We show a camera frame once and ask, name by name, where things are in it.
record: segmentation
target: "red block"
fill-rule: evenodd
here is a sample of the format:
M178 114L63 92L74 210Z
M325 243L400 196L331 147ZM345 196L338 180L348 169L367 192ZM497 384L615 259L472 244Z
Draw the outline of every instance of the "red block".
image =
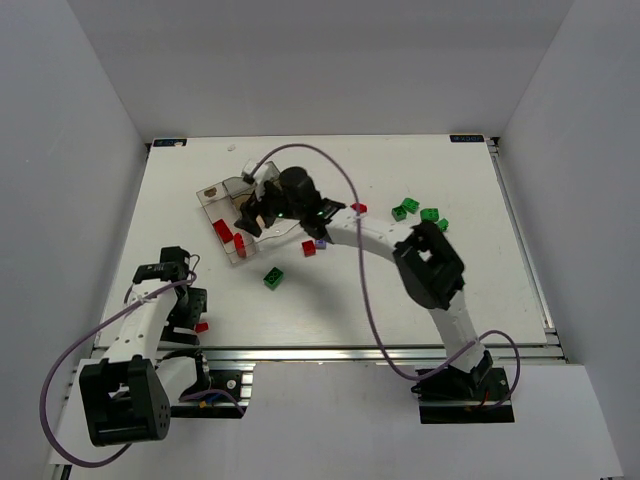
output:
M213 228L220 237L220 240L222 240L222 243L229 243L233 240L231 230L229 230L224 220L220 219L217 222L213 222Z
M236 247L236 252L238 253L238 256L240 258L247 258L247 249L244 248L244 239L242 238L241 234L236 233L233 236L233 244Z
M367 213L367 206L364 203L354 203L351 205L356 212L358 211L358 207L360 207L360 213Z
M307 240L306 242L302 242L302 251L304 252L305 257L310 257L311 255L316 254L316 244L313 240Z
M206 332L207 330L209 330L209 324L207 322L196 323L194 330L196 333Z

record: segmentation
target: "white wall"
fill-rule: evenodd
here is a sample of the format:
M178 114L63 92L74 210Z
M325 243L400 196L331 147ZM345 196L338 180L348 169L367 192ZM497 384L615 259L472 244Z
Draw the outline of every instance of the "white wall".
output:
M42 380L99 319L145 151L64 0L0 2L0 59L0 476L35 479Z
M505 131L502 166L566 352L640 478L640 3L577 0Z
M145 140L499 135L573 0L70 0Z

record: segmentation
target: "clear plastic tray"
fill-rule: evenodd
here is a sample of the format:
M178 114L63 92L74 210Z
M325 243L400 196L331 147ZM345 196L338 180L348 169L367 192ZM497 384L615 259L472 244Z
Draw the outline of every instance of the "clear plastic tray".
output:
M273 162L267 162L266 165L269 168L267 178L277 183L280 171ZM236 228L233 224L240 218L240 205L251 196L254 189L255 185L246 184L241 177L231 177L196 192L198 200L200 200L200 204L209 218L213 234L218 237L220 245L222 245L232 264L257 254L260 251L258 244L263 240L280 237L298 224L297 220L280 218L268 230L264 230L264 222L261 218L258 218L258 224L263 228L262 235L259 238ZM213 229L213 223L221 219L225 221L233 235L236 233L242 235L246 251L244 258L238 255L233 241L222 243L215 229Z

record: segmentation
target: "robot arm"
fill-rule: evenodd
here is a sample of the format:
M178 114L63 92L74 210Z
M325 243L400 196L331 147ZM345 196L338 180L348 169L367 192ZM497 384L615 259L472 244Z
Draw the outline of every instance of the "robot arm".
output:
M189 253L179 247L163 248L160 263L138 268L128 297L143 298L186 280L188 260ZM125 317L100 363L83 368L80 393L94 445L161 440L169 431L171 405L185 391L208 388L205 360L197 350L165 357L156 366L156 350L165 334L175 326L193 329L203 311L206 290L190 285L144 300Z
M305 232L315 239L357 246L358 213L343 203L322 198L303 168L288 168L277 181L261 175L265 168L260 167L253 178L245 171L245 181L258 182L256 191L260 196L252 195L241 206L236 227L259 237L262 230L258 217L267 228L278 217L292 218L299 220ZM408 227L365 214L360 215L360 225L363 249L396 264L409 296L430 311L447 354L475 342L445 372L476 389L493 362L479 342L466 309L462 292L464 264L451 244L431 222Z

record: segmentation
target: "white platform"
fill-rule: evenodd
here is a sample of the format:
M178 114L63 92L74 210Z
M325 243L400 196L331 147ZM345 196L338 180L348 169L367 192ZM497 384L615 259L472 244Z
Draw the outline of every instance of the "white platform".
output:
M355 249L329 246L305 258L300 242L307 237L300 231L283 245L264 242L266 251L232 267L196 198L196 191L239 175L247 160L292 141L312 143L333 155L352 176L370 215L393 221L391 208L407 196L422 207L439 208L450 221L447 237L467 267L467 305L478 332L498 328L520 344L544 343L542 315L487 147L452 144L447 135L201 138L189 139L185 147L152 148L106 315L121 308L138 265L157 262L164 246L179 245L202 256L196 286L209 292L203 319L210 326L201 335L203 345L372 345ZM274 162L280 169L305 167L323 195L352 203L341 176L313 152L284 151ZM405 220L418 221L417 215ZM372 255L366 261L384 341L441 345L427 311L405 293L396 267ZM285 279L272 292L262 278L273 266L284 271ZM104 331L99 345L110 345L118 328Z
M261 364L241 420L173 419L162 442L72 480L597 480L622 472L584 367L527 366L515 423L420 425L410 384L388 367ZM59 439L100 460L77 382ZM65 463L57 455L52 463Z

